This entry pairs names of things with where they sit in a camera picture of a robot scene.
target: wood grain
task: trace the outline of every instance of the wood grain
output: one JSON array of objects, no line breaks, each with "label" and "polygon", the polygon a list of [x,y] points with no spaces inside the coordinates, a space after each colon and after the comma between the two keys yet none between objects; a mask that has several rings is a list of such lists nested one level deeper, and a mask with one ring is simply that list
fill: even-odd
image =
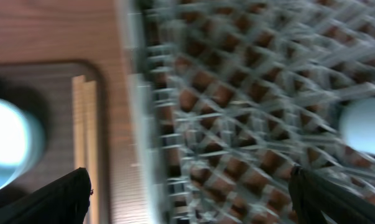
[{"label": "wood grain", "polygon": [[0,63],[85,59],[104,77],[113,223],[148,223],[113,0],[0,0]]},{"label": "wood grain", "polygon": [[85,76],[73,78],[73,134],[74,168],[86,167],[85,164],[85,122],[84,122],[84,83]]},{"label": "wood grain", "polygon": [[88,172],[92,184],[93,195],[90,197],[89,221],[90,224],[100,223],[100,185],[98,166],[98,114],[97,114],[97,93],[96,82],[90,81],[84,84],[85,99],[85,121],[86,121],[86,151],[88,155]]}]

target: wooden table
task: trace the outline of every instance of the wooden table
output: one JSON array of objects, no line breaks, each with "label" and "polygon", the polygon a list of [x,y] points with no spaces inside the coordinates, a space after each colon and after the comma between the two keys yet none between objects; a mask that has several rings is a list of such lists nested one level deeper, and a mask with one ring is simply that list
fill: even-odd
[{"label": "wooden table", "polygon": [[85,59],[106,80],[112,223],[148,223],[113,0],[0,0],[0,63]]}]

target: metal grid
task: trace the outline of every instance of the metal grid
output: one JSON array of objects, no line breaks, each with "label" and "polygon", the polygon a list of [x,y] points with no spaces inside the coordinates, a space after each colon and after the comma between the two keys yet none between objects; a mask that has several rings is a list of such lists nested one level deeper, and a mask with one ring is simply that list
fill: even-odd
[{"label": "metal grid", "polygon": [[336,129],[375,96],[375,1],[157,0],[144,16],[171,223],[296,222],[296,163],[375,203],[375,157]]}]

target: light blue cup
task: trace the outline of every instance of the light blue cup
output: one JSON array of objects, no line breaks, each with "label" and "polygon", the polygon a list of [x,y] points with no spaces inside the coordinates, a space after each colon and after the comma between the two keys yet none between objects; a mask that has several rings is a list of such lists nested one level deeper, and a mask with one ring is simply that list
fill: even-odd
[{"label": "light blue cup", "polygon": [[30,113],[0,99],[0,189],[30,170],[41,158],[43,131]]},{"label": "light blue cup", "polygon": [[375,98],[347,106],[340,118],[340,133],[349,147],[375,155]]}]

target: dark tray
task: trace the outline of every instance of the dark tray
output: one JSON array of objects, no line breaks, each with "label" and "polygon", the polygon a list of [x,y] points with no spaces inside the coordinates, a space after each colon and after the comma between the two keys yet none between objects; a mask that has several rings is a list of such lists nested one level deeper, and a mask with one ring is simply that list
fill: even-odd
[{"label": "dark tray", "polygon": [[[38,63],[0,65],[0,97],[9,100],[23,110],[32,110],[40,119],[47,133],[47,146],[42,159],[30,171],[0,190],[0,207],[61,178],[75,169],[73,138],[72,78],[84,75],[86,81],[95,80],[98,92],[98,127],[103,129],[104,107],[102,84],[97,70],[88,63]],[[104,161],[106,150],[98,136],[100,149],[100,184],[107,183]],[[108,204],[106,186],[101,186],[101,207]]]}]

